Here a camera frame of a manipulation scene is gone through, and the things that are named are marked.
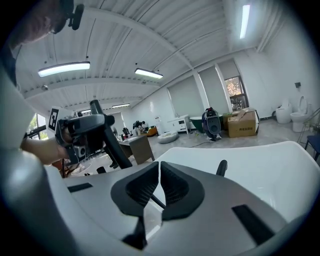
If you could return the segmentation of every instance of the round cushion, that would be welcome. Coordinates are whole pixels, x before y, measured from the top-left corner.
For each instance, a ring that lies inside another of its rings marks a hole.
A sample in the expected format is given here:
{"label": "round cushion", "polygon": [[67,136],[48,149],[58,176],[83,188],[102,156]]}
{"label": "round cushion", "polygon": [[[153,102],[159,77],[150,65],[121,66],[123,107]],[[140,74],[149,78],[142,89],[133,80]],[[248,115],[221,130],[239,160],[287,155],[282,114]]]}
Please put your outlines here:
{"label": "round cushion", "polygon": [[161,134],[158,136],[158,143],[160,144],[166,144],[175,141],[179,137],[179,134],[177,131],[169,131],[165,132],[164,134]]}

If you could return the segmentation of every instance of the blue chair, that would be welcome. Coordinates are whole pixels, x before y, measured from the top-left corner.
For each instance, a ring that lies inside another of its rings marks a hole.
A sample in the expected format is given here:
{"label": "blue chair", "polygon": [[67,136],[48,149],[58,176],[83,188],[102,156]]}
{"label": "blue chair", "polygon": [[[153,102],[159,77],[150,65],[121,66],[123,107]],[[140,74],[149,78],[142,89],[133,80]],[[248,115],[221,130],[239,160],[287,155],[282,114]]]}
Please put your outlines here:
{"label": "blue chair", "polygon": [[307,150],[308,144],[310,143],[310,145],[313,147],[313,149],[316,152],[314,160],[317,161],[318,156],[320,154],[320,134],[309,135],[306,138],[307,138],[307,141],[304,149]]}

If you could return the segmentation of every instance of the gray floor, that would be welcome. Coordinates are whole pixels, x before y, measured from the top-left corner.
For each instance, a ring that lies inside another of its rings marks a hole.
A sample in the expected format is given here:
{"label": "gray floor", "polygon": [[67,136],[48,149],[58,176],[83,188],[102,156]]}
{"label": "gray floor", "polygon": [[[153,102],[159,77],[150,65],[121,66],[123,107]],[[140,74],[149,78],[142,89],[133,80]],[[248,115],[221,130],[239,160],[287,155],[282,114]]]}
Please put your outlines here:
{"label": "gray floor", "polygon": [[[305,131],[302,139],[300,140],[300,145],[303,148],[305,147],[308,135],[311,135],[311,132]],[[229,138],[228,135],[225,134],[225,132],[222,132],[221,140],[211,142],[207,140],[202,133],[193,130],[192,134],[189,135],[186,133],[180,133],[179,138],[176,141],[168,144],[159,144],[156,136],[150,137],[148,139],[153,155],[157,159],[163,153],[173,147],[195,147],[203,149],[243,148],[279,143],[284,141],[297,142],[299,136],[299,132],[294,132],[292,130],[292,122],[287,124],[279,124],[275,120],[269,119],[260,122],[259,132],[256,136]],[[312,157],[314,156],[314,150],[311,146],[308,146],[307,151],[312,155]]]}

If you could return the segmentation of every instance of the roller shade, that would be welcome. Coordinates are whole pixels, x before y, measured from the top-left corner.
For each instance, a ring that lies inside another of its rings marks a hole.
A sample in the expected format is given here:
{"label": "roller shade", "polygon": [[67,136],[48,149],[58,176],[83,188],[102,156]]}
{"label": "roller shade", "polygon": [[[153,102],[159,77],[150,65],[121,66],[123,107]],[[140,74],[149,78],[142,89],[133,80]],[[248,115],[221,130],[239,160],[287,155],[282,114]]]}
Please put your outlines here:
{"label": "roller shade", "polygon": [[199,72],[210,107],[219,114],[229,112],[225,91],[214,67]]}
{"label": "roller shade", "polygon": [[233,59],[218,63],[224,80],[240,76],[237,66]]}
{"label": "roller shade", "polygon": [[204,107],[193,76],[176,83],[169,88],[169,92],[175,113],[190,117],[203,114]]}

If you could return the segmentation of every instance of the ceiling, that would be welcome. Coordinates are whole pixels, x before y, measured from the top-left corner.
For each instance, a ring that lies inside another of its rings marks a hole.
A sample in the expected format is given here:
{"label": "ceiling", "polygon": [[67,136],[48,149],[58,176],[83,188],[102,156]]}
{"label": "ceiling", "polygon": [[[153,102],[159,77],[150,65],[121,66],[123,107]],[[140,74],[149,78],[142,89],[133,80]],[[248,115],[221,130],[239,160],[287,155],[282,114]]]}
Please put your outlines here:
{"label": "ceiling", "polygon": [[[249,25],[241,41],[242,5],[248,2]],[[121,103],[132,107],[205,62],[257,46],[267,26],[266,2],[74,0],[75,6],[85,5],[79,29],[66,25],[58,34],[23,45],[17,55],[17,81],[23,96],[43,115],[52,106],[86,110],[94,99],[104,110]],[[38,75],[45,67],[83,61],[90,61],[90,69]],[[136,68],[163,78],[137,75]]]}

